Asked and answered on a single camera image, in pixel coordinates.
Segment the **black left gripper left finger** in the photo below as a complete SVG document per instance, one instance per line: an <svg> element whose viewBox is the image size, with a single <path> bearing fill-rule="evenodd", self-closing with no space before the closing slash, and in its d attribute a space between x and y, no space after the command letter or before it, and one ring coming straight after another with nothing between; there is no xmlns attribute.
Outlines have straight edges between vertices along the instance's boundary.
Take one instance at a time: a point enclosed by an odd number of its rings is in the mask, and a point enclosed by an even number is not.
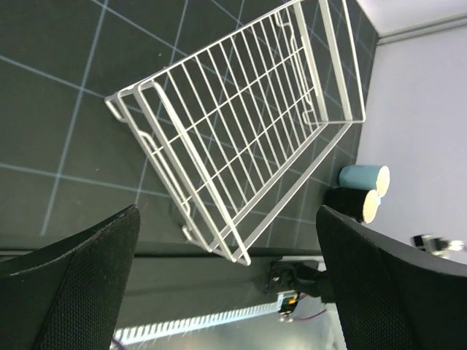
<svg viewBox="0 0 467 350"><path fill-rule="evenodd" d="M2 349L109 349L141 217L131 205L1 262Z"/></svg>

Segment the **black cup cream inside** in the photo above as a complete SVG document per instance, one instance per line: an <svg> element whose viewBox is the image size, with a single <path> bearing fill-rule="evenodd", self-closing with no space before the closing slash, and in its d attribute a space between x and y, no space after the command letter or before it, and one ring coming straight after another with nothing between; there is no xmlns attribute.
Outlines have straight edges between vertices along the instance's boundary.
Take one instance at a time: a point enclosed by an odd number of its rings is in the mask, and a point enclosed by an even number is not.
<svg viewBox="0 0 467 350"><path fill-rule="evenodd" d="M368 224L377 215L381 198L376 190L359 190L346 187L330 189L324 196L323 204L351 217L359 223Z"/></svg>

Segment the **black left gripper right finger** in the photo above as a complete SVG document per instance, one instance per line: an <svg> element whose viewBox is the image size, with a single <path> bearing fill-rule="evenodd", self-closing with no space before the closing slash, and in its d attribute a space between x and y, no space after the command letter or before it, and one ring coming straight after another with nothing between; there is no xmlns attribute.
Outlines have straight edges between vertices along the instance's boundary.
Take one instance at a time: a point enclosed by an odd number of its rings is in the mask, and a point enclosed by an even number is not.
<svg viewBox="0 0 467 350"><path fill-rule="evenodd" d="M348 349L466 348L466 265L327 206L316 230Z"/></svg>

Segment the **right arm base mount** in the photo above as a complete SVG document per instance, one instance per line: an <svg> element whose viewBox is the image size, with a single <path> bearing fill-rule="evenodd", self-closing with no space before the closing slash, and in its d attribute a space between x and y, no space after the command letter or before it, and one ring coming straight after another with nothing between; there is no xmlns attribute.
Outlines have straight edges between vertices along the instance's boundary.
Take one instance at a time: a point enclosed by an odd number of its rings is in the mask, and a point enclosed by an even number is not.
<svg viewBox="0 0 467 350"><path fill-rule="evenodd" d="M335 303L327 271L319 271L303 262L272 262L265 293L277 289L293 290L313 298L320 298L323 303Z"/></svg>

